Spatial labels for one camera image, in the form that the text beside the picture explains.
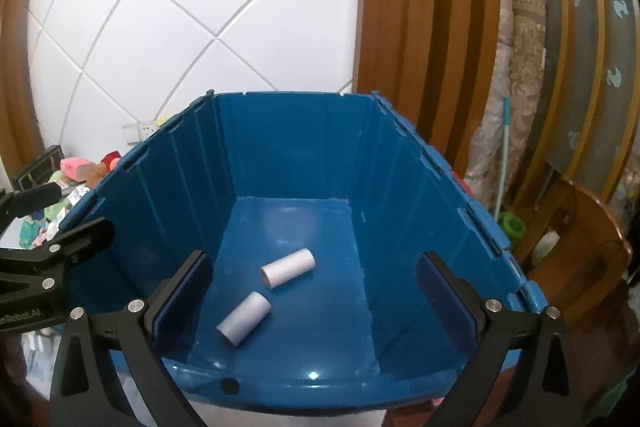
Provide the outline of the brown bear plush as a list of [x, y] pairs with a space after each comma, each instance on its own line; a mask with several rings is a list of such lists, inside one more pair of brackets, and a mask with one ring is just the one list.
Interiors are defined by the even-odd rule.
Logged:
[[86, 187], [88, 187], [89, 190], [92, 190], [100, 184], [109, 173], [110, 169], [108, 169], [107, 165], [103, 164], [103, 162], [93, 165], [87, 176]]

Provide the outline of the blue plastic storage crate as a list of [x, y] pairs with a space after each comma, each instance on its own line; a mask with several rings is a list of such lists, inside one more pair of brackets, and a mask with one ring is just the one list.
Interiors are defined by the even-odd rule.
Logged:
[[[115, 225], [112, 311], [193, 251], [212, 257], [167, 362], [182, 390], [223, 407], [312, 414], [444, 395], [468, 357], [418, 285], [427, 251], [510, 310], [547, 303], [448, 162], [374, 95], [205, 95], [91, 193]], [[316, 267], [269, 289], [260, 268], [302, 248]], [[233, 347], [216, 326], [252, 291], [271, 312]]]

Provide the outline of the white plastic film roll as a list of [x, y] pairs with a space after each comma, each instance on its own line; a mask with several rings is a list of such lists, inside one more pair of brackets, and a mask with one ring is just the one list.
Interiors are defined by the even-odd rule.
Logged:
[[264, 295], [252, 291], [216, 326], [216, 329], [233, 347], [239, 347], [268, 317], [271, 309], [271, 303]]

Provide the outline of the white wall socket panel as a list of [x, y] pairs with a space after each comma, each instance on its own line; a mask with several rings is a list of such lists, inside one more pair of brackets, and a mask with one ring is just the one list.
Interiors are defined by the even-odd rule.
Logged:
[[122, 126], [122, 134], [128, 145], [136, 145], [149, 139], [158, 129], [160, 129], [160, 125], [156, 121], [142, 121], [134, 124], [124, 124]]

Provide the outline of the pink tissue pack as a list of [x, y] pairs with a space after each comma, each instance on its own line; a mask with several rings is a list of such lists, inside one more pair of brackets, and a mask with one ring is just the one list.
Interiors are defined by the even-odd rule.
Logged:
[[94, 162], [81, 157], [65, 157], [60, 162], [62, 175], [78, 183], [86, 182], [94, 169]]

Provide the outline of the beige tape roll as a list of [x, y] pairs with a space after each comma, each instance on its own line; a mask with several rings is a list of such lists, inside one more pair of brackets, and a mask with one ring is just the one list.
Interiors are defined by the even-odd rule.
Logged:
[[308, 248], [302, 248], [260, 268], [262, 281], [273, 289], [300, 277], [316, 267], [316, 259]]

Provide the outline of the wooden chair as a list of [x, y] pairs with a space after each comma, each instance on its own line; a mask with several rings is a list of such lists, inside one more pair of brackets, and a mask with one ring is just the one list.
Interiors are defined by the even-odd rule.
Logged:
[[560, 176], [542, 199], [514, 257], [548, 303], [573, 324], [623, 280], [632, 248], [610, 207]]

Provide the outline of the green plush toy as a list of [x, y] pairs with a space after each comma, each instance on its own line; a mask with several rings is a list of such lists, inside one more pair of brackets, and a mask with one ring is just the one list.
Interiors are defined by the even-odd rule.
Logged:
[[74, 180], [64, 176], [61, 170], [55, 171], [49, 182], [58, 184], [62, 190], [62, 198], [54, 205], [51, 205], [44, 210], [44, 217], [46, 217], [48, 221], [53, 221], [62, 209], [67, 210], [72, 207], [72, 203], [68, 199], [68, 196], [70, 196], [70, 193], [75, 190], [76, 183]]

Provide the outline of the black gift box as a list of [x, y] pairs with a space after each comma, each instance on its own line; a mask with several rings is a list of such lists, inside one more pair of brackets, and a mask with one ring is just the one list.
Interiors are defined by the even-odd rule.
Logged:
[[59, 145], [51, 145], [11, 179], [15, 191], [25, 191], [46, 184], [60, 169], [64, 153]]

